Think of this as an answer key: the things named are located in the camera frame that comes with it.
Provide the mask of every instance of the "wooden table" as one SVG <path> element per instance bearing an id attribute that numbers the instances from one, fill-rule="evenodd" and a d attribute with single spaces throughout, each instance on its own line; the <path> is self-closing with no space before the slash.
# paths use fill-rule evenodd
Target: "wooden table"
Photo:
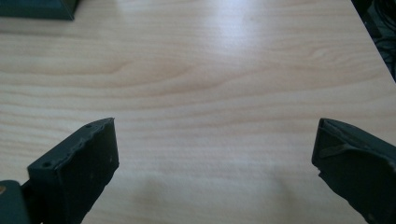
<path id="1" fill-rule="evenodd" d="M 396 144 L 396 85 L 347 0 L 83 0 L 0 19 L 0 179 L 116 119 L 120 168 L 83 223 L 363 218 L 318 177 L 319 118 Z"/>

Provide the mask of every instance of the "wood grain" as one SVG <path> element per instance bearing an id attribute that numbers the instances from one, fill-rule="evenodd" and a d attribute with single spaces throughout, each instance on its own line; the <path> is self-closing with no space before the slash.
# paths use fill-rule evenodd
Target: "wood grain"
<path id="1" fill-rule="evenodd" d="M 396 86 L 349 1 L 83 0 L 0 22 L 0 179 L 114 117 L 83 223 L 364 223 L 318 177 L 319 118 L 396 144 Z"/>

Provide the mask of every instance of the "black object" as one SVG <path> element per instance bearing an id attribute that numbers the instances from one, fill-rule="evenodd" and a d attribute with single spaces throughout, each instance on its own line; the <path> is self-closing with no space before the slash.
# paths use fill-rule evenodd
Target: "black object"
<path id="1" fill-rule="evenodd" d="M 29 165 L 22 187 L 0 181 L 0 223 L 81 223 L 118 167 L 114 119 L 87 124 Z"/>
<path id="2" fill-rule="evenodd" d="M 0 0 L 0 16 L 74 19 L 78 0 Z"/>
<path id="3" fill-rule="evenodd" d="M 396 223 L 396 147 L 344 122 L 321 119 L 312 163 L 368 223 Z"/>

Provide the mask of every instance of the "light wooden surface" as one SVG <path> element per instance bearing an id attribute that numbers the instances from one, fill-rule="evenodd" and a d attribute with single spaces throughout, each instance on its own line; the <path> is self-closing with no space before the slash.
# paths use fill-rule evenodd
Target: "light wooden surface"
<path id="1" fill-rule="evenodd" d="M 83 0 L 0 19 L 0 179 L 114 117 L 120 169 L 83 223 L 363 218 L 318 177 L 318 119 L 396 144 L 396 85 L 348 0 Z"/>

